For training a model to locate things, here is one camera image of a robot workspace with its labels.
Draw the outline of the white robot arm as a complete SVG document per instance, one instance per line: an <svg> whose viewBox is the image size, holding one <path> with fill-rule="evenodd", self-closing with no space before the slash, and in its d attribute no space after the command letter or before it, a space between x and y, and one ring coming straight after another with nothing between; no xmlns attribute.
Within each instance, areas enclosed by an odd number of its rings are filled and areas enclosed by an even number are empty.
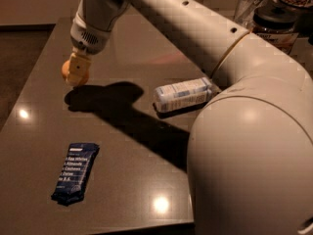
<svg viewBox="0 0 313 235"><path fill-rule="evenodd" d="M246 28L195 0L81 0L74 55L101 52L128 6L222 92L190 132L187 173L196 235L312 235L313 80Z"/></svg>

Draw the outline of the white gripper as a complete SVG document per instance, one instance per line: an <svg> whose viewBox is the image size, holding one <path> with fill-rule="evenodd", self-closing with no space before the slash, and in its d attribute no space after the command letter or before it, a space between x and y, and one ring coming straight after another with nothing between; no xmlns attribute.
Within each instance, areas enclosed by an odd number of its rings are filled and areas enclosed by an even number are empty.
<svg viewBox="0 0 313 235"><path fill-rule="evenodd" d="M70 71L83 75L89 71L91 58L88 55L100 53L106 46L112 31L112 21L96 18L88 22L76 13L70 29L70 37L75 48L69 56Z"/></svg>

